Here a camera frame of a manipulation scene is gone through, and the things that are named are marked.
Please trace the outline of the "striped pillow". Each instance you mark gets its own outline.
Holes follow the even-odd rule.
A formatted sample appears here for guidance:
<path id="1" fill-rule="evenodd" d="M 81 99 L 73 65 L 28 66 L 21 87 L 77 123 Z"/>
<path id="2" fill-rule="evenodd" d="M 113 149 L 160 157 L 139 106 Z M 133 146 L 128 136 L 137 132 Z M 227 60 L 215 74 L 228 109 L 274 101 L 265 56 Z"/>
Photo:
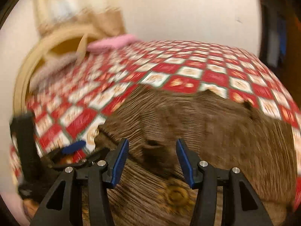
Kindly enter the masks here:
<path id="1" fill-rule="evenodd" d="M 46 63 L 42 67 L 38 68 L 38 70 L 32 75 L 29 84 L 30 92 L 35 91 L 44 80 L 59 72 L 65 66 L 74 63 L 77 58 L 77 53 L 71 52 L 62 55 L 59 58 L 46 61 Z"/>

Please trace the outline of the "dark door frame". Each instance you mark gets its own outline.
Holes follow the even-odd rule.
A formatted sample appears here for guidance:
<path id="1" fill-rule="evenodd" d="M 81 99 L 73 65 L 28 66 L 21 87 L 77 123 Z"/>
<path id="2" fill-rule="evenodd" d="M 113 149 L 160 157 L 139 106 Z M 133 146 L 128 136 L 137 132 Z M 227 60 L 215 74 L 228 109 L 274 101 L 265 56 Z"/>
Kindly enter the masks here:
<path id="1" fill-rule="evenodd" d="M 260 60 L 283 83 L 300 83 L 300 21 L 286 0 L 260 0 L 260 5 Z"/>

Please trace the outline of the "beige patterned curtain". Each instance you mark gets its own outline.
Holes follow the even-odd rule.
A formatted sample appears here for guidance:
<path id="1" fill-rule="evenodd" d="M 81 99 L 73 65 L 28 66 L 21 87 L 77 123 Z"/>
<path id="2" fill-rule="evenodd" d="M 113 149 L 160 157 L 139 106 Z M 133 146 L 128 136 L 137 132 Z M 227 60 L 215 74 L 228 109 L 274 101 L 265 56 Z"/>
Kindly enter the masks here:
<path id="1" fill-rule="evenodd" d="M 33 0 L 33 6 L 41 35 L 68 24 L 91 24 L 108 37 L 125 33 L 121 0 Z"/>

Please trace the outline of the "brown knitted sweater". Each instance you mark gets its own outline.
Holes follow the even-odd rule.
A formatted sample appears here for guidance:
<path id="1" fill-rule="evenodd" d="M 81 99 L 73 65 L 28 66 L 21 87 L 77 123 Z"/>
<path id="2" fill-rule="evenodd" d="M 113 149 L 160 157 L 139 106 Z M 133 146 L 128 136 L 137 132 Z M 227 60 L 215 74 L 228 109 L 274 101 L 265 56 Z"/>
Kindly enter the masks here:
<path id="1" fill-rule="evenodd" d="M 185 183 L 176 141 L 211 165 L 237 166 L 251 182 L 274 225 L 295 197 L 292 127 L 251 104 L 211 91 L 181 94 L 138 86 L 98 126 L 95 144 L 113 150 L 122 138 L 129 152 L 120 183 L 108 191 L 116 225 L 189 225 L 196 191 Z"/>

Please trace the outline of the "cream wooden headboard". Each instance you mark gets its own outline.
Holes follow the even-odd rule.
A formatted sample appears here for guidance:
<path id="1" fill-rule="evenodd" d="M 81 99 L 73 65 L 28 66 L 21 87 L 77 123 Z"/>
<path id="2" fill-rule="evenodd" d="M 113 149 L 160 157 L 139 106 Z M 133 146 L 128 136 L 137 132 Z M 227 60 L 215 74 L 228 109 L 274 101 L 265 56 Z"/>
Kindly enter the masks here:
<path id="1" fill-rule="evenodd" d="M 30 79 L 47 61 L 56 60 L 73 51 L 84 57 L 88 43 L 105 37 L 105 33 L 91 24 L 71 24 L 60 27 L 40 39 L 19 68 L 13 91 L 12 113 L 16 115 L 26 111 Z"/>

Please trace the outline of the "red patchwork bear bedspread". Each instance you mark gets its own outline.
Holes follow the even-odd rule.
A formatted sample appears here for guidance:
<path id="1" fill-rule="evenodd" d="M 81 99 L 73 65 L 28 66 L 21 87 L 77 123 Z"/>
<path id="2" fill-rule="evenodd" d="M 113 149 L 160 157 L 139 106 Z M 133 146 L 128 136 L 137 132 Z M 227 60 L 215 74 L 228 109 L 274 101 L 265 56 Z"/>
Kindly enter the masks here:
<path id="1" fill-rule="evenodd" d="M 34 112 L 34 140 L 41 159 L 78 141 L 86 145 L 68 162 L 99 151 L 98 126 L 104 124 L 138 87 L 195 94 L 211 91 L 236 103 L 249 103 L 265 115 L 291 125 L 297 170 L 300 109 L 277 76 L 254 54 L 197 41 L 136 42 L 90 53 L 44 80 L 27 100 Z M 15 173 L 23 175 L 17 146 Z"/>

